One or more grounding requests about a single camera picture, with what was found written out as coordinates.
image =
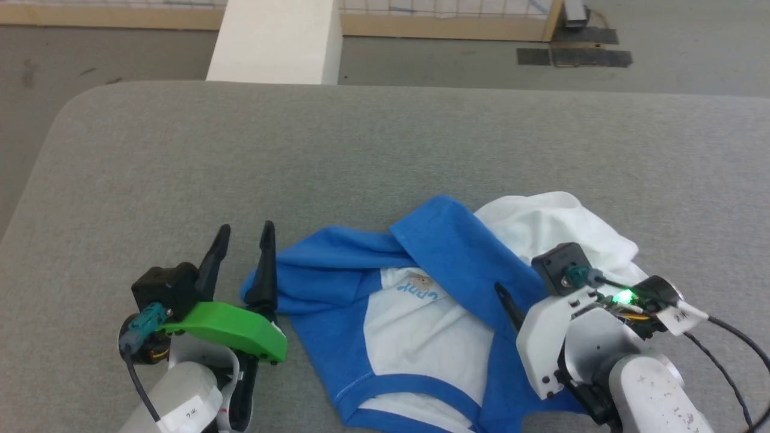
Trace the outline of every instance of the white pillar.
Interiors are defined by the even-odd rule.
[[[208,81],[336,84],[336,0],[229,0]]]

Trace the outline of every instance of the cloth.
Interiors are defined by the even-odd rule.
[[[476,216],[437,196],[390,233],[329,227],[281,252],[279,312],[346,424],[519,432],[529,413],[582,409],[532,391],[494,283],[528,309],[546,296],[531,258],[567,241],[613,277],[645,277],[636,245],[568,193],[503,197]]]

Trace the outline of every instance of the cable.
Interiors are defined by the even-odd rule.
[[[621,314],[621,317],[625,317],[625,318],[631,319],[633,321],[648,321],[648,320],[650,320],[650,317],[645,316],[643,314]]]
[[[735,393],[735,398],[738,400],[738,404],[741,405],[741,408],[743,408],[743,419],[746,420],[746,425],[751,427],[753,424],[752,416],[748,413],[748,406],[746,406],[746,401],[743,399],[743,395],[738,390],[738,385],[735,384],[735,382],[730,377],[730,374],[728,374],[727,370],[725,370],[725,367],[717,361],[717,358],[714,357],[714,355],[711,353],[709,349],[706,348],[706,346],[703,345],[703,343],[700,342],[699,339],[695,338],[693,334],[690,334],[689,332],[683,333],[683,335],[690,339],[690,341],[693,342],[696,346],[698,346],[703,353],[706,354],[708,359],[711,360],[711,362],[714,363],[714,365],[719,369],[719,371],[722,373],[722,376],[725,376],[725,380],[728,384],[730,384],[730,388],[732,388],[732,391]]]
[[[607,278],[604,278],[604,277],[596,277],[596,281],[598,281],[600,283],[607,284],[608,286],[615,287],[617,289],[631,290],[631,291],[634,290],[634,289],[630,288],[629,286],[626,286],[625,284],[616,283],[613,280],[608,280]]]
[[[724,321],[714,316],[709,316],[708,321],[743,340],[743,342],[746,343],[762,359],[762,362],[765,363],[765,368],[767,368],[768,373],[770,373],[770,357],[768,357],[762,348],[759,347],[759,345],[756,344],[751,338],[749,338],[748,335],[742,333],[738,328],[733,327],[732,325],[725,323]],[[759,428],[767,422],[768,418],[770,418],[770,406],[765,409],[765,413],[762,414],[757,422],[748,426],[748,430],[746,430],[745,433],[755,433],[756,431],[759,431]]]
[[[139,376],[136,375],[136,370],[134,369],[134,361],[131,359],[131,347],[128,345],[123,348],[123,360],[126,361],[126,366],[128,366],[129,375],[131,376],[131,381],[134,383],[134,387],[136,388],[136,392],[139,393],[139,398],[142,399],[142,403],[144,403],[147,407],[152,420],[154,422],[160,421],[160,415],[158,415],[158,411],[155,410],[155,406],[153,406],[152,402],[149,400],[149,397],[147,396],[147,393],[142,386],[142,382],[139,381]]]
[[[169,349],[165,349],[164,351],[160,352],[159,354],[151,354],[150,357],[153,360],[155,360],[155,359],[163,359],[168,354],[169,354]]]

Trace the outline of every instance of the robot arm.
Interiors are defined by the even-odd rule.
[[[142,404],[120,433],[230,433],[245,431],[252,414],[258,360],[286,358],[277,324],[276,243],[267,221],[258,275],[246,308],[213,301],[229,226],[219,229],[200,267],[153,267],[132,286],[141,313],[123,324],[118,349]],[[169,370],[146,394],[134,364],[168,360]]]
[[[610,425],[614,431],[712,432],[685,393],[674,365],[645,341],[656,331],[666,331],[662,322],[620,314],[612,294],[597,290],[604,286],[597,281],[604,279],[601,273],[580,271],[591,270],[591,265],[576,243],[536,257],[532,266],[550,296],[526,316],[504,287],[497,284],[495,289],[517,331],[516,345],[527,379],[540,398],[551,398],[566,388],[597,424]],[[638,286],[661,298],[679,296],[660,277],[650,277]],[[632,308],[630,313],[646,311],[627,306]],[[654,301],[645,307],[658,313],[676,310]],[[695,319],[683,324],[683,329],[697,324]]]

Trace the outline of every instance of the white label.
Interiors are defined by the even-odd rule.
[[[703,317],[682,311],[676,307],[666,308],[655,316],[676,337],[691,330],[703,321]]]
[[[196,423],[197,418],[201,415],[206,416],[208,413],[209,411],[203,407],[203,400],[199,395],[196,395],[160,418],[160,421],[166,425],[169,431],[181,431],[180,428],[185,425],[198,424]]]

